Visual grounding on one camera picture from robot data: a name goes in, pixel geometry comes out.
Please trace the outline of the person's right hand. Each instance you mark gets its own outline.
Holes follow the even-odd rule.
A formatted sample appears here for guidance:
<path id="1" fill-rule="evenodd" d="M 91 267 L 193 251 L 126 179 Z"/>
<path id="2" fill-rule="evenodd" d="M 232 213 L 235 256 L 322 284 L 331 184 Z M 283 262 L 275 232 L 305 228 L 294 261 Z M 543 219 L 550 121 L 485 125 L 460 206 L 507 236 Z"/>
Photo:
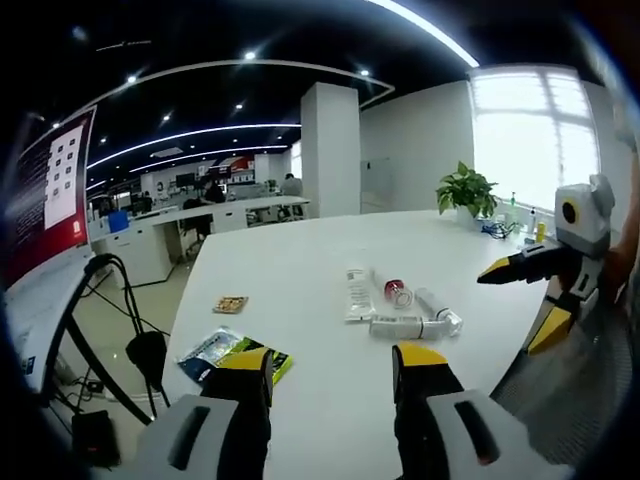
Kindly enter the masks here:
<path id="1" fill-rule="evenodd" d="M 609 303 L 616 302 L 619 290 L 627 283 L 635 265 L 638 223 L 636 213 L 630 211 L 625 220 L 620 241 L 605 256 L 600 277 L 600 290 L 601 295 Z"/>

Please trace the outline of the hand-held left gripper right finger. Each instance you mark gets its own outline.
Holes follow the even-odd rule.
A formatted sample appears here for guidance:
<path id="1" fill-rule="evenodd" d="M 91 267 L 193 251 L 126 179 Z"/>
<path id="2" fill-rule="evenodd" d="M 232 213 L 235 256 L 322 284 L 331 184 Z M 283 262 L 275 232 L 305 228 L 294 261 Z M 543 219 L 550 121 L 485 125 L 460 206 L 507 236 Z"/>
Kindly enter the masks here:
<path id="1" fill-rule="evenodd" d="M 395 437 L 403 479 L 568 479 L 527 428 L 489 396 L 466 390 L 435 350 L 392 347 Z"/>

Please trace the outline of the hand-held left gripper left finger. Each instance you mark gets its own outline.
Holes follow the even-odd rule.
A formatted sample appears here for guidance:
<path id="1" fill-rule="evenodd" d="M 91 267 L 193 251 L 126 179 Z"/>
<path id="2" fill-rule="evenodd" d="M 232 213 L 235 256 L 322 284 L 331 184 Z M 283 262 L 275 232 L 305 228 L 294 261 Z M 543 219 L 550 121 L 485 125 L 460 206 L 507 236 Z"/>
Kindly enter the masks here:
<path id="1" fill-rule="evenodd" d="M 273 351 L 223 359 L 201 395 L 185 395 L 141 434 L 114 479 L 261 479 L 271 438 Z"/>

